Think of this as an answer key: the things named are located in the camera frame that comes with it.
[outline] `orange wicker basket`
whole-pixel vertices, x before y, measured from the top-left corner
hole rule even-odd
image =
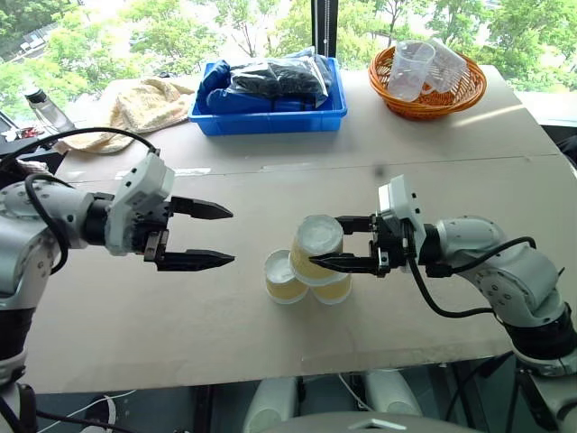
[[[458,86],[449,92],[420,95],[416,101],[397,99],[387,91],[389,74],[393,63],[395,47],[388,48],[372,60],[369,66],[371,86],[382,97],[391,111],[409,119],[435,119],[457,111],[463,111],[479,102],[487,88],[487,79],[481,68],[466,56],[468,71]]]

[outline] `yellow paper cup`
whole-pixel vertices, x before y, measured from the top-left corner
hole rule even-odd
[[[293,304],[307,295],[308,287],[297,280],[289,263],[289,250],[269,255],[264,264],[267,292],[279,304]]]
[[[339,281],[325,286],[311,287],[315,298],[326,305],[343,302],[351,293],[353,277],[350,273],[341,273],[339,276]]]
[[[290,265],[298,280],[308,286],[337,281],[341,274],[311,263],[308,258],[343,251],[343,228],[328,215],[307,216],[298,227],[290,250]]]

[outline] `beige towel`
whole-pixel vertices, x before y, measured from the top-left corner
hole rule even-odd
[[[166,128],[187,118],[195,87],[190,77],[113,81],[98,101],[95,113],[89,114],[90,124],[137,134]],[[119,134],[92,133],[74,135],[63,142],[79,151],[111,153],[120,151],[132,140]]]

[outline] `water bottle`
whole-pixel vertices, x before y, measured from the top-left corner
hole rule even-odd
[[[63,133],[76,129],[76,126],[66,117],[62,110],[54,104],[41,88],[31,88],[24,92],[28,105],[41,122],[53,126]]]

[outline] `white tabletop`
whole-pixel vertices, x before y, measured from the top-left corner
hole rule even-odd
[[[150,139],[170,167],[213,174],[558,154],[497,70],[483,70],[489,84],[482,100],[431,122],[393,115],[366,71],[343,71],[349,112],[338,132],[206,137],[196,124],[184,123]],[[110,180],[145,153],[138,143],[110,155],[70,152],[58,174],[66,181]]]

